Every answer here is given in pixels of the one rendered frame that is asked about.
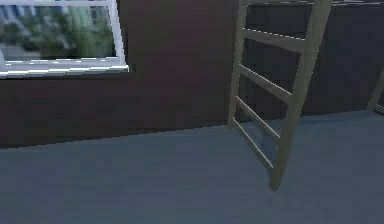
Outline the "white framed window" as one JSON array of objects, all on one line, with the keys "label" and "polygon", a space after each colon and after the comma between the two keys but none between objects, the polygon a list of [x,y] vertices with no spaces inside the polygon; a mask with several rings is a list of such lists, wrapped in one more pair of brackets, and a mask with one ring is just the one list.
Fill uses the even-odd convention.
[{"label": "white framed window", "polygon": [[0,0],[0,80],[130,70],[119,0]]}]

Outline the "olive wooden shelf frame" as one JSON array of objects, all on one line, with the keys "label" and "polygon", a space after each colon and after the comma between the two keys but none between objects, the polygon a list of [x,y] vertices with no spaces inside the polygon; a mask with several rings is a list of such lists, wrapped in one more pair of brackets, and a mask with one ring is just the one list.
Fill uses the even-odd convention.
[{"label": "olive wooden shelf frame", "polygon": [[[352,6],[358,8],[364,6],[384,7],[384,1],[379,0],[312,0],[309,2],[312,10],[307,23],[306,35],[303,38],[260,31],[257,29],[247,29],[245,27],[248,8],[251,6],[299,6],[306,4],[308,4],[308,1],[306,0],[238,1],[235,51],[232,65],[230,103],[227,122],[229,126],[237,129],[254,153],[259,157],[269,174],[269,188],[273,191],[277,191],[281,187],[287,161],[291,152],[292,142],[302,114],[331,10],[335,7]],[[246,39],[283,48],[300,55],[293,88],[290,91],[242,64],[244,41]],[[259,87],[265,89],[267,92],[287,104],[288,109],[280,132],[276,132],[275,129],[251,109],[251,107],[238,95],[239,80],[241,76],[247,77]],[[252,140],[250,135],[240,125],[235,118],[237,109],[241,109],[253,121],[259,123],[264,132],[273,138],[276,144],[276,155],[273,159],[268,158],[259,145]]]}]

